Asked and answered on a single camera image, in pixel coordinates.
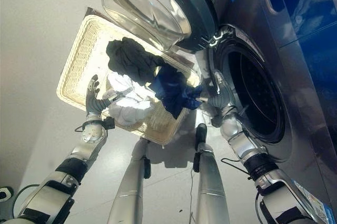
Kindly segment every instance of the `blue panel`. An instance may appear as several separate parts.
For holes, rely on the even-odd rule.
[[[332,0],[284,0],[298,38],[337,21]]]
[[[299,42],[337,150],[337,24]]]

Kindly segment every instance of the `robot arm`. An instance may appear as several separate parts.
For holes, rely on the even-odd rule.
[[[217,98],[215,103],[218,105],[216,107],[222,108],[221,134],[245,166],[263,197],[260,207],[268,223],[291,223],[298,219],[324,223],[292,180],[269,158],[265,147],[254,141],[245,130],[226,81],[219,71],[213,74],[219,94],[224,96]]]
[[[24,201],[17,219],[6,223],[63,223],[74,204],[72,196],[96,160],[105,144],[108,129],[114,128],[114,120],[102,120],[102,111],[119,98],[97,100],[97,75],[93,76],[87,88],[86,121],[82,125],[80,143],[67,158],[52,172]]]

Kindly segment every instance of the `metal leg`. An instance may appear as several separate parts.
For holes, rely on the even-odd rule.
[[[204,142],[198,144],[199,192],[197,202],[197,224],[229,224],[226,196],[213,149]]]
[[[150,162],[146,159],[147,140],[141,138],[134,147],[115,200],[109,224],[141,224],[143,218],[143,179]]]

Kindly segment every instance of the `white cloth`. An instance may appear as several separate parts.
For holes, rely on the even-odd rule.
[[[132,91],[125,98],[117,100],[108,107],[110,116],[118,124],[124,126],[133,125],[144,119],[154,109],[151,99],[155,97],[155,93],[151,90],[133,82],[127,75],[119,75],[116,72],[111,72],[108,75],[108,80],[112,89],[103,94],[104,99],[109,98],[116,92],[123,92],[132,88]]]

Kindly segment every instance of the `blue cloth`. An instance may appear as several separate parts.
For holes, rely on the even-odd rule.
[[[183,108],[194,110],[201,105],[195,98],[200,96],[202,87],[188,86],[184,74],[168,64],[162,66],[149,88],[175,119]]]

